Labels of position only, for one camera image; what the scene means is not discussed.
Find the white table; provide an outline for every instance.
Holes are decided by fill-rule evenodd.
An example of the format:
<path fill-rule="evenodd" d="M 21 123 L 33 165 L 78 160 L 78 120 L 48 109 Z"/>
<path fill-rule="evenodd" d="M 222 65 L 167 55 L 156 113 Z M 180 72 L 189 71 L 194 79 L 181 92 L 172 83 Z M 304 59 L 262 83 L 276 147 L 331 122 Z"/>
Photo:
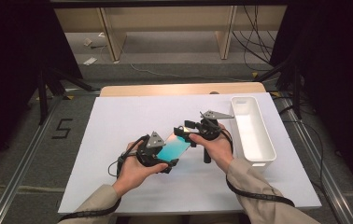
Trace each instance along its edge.
<path fill-rule="evenodd" d="M 270 184 L 301 209 L 321 203 L 296 154 L 268 93 L 221 95 L 99 97 L 92 109 L 75 166 L 59 213 L 71 213 L 102 184 L 112 184 L 107 173 L 129 142 L 156 131 L 163 139 L 185 119 L 200 121 L 200 111 L 229 113 L 231 98 L 254 96 L 274 144 L 276 160 L 263 173 Z M 230 130 L 228 120 L 221 121 Z M 111 167 L 116 173 L 116 165 Z M 214 162 L 203 163 L 203 149 L 189 148 L 169 175 L 150 176 L 138 189 L 123 196 L 118 216 L 200 214 L 241 211 Z"/>

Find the person's right hand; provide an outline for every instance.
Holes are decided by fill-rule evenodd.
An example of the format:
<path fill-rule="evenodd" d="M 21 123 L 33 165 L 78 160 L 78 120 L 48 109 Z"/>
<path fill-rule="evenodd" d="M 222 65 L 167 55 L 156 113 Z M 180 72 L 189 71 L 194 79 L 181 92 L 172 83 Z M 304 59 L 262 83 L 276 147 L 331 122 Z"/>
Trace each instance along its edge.
<path fill-rule="evenodd" d="M 225 129 L 223 124 L 219 124 L 221 129 Z M 206 148 L 209 156 L 217 163 L 217 166 L 227 174 L 229 165 L 233 160 L 232 148 L 227 138 L 221 133 L 218 138 L 208 141 L 202 136 L 191 133 L 189 138 Z"/>

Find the white container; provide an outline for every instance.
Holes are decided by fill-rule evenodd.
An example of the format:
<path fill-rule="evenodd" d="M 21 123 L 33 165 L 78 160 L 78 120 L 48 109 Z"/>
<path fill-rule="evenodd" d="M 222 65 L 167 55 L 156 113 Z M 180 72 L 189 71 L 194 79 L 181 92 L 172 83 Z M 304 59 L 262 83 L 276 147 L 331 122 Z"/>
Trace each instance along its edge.
<path fill-rule="evenodd" d="M 231 119 L 234 155 L 246 158 L 261 173 L 275 160 L 276 154 L 254 97 L 232 98 Z"/>

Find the aluminum rail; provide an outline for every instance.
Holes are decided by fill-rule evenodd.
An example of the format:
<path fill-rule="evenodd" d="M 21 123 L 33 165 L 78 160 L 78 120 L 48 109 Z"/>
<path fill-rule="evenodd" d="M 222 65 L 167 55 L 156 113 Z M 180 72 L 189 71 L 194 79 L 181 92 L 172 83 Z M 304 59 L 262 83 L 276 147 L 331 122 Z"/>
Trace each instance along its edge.
<path fill-rule="evenodd" d="M 34 138 L 22 156 L 19 166 L 8 182 L 7 187 L 5 188 L 5 191 L 0 198 L 0 223 L 2 223 L 3 219 L 5 218 L 7 210 L 10 207 L 14 197 L 16 196 L 19 185 L 24 179 L 25 174 L 31 165 L 31 162 L 35 157 L 37 149 L 43 140 L 44 133 L 49 127 L 49 122 L 52 119 L 52 115 L 54 114 L 55 109 L 60 104 L 62 99 L 62 96 L 54 96 L 52 99 L 47 118 L 44 120 L 43 124 L 37 128 Z"/>
<path fill-rule="evenodd" d="M 283 104 L 285 106 L 291 106 L 291 100 L 284 100 Z M 307 129 L 303 124 L 299 124 L 299 120 L 297 119 L 294 112 L 289 111 L 289 117 L 293 122 L 294 127 L 297 133 L 300 135 L 304 147 L 307 150 L 307 153 L 314 163 L 314 166 L 320 175 L 322 172 L 322 183 L 326 194 L 329 196 L 331 201 L 331 206 L 334 209 L 338 220 L 344 224 L 353 224 L 353 211 L 351 210 L 351 206 L 348 204 L 345 196 L 343 195 L 342 191 L 339 189 L 336 181 L 332 177 L 330 170 L 328 169 L 326 163 L 321 160 L 321 151 L 316 147 L 314 144 L 313 139 L 311 138 L 310 134 L 308 133 Z"/>

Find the blue phone screen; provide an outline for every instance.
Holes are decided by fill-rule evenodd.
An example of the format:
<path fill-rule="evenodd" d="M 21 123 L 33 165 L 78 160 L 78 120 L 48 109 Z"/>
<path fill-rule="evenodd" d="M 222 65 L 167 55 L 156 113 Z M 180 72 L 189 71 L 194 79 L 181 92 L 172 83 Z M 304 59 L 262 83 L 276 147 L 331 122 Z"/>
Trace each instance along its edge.
<path fill-rule="evenodd" d="M 178 159 L 190 145 L 191 143 L 185 142 L 183 137 L 171 134 L 165 141 L 165 146 L 157 154 L 157 158 L 164 161 Z"/>

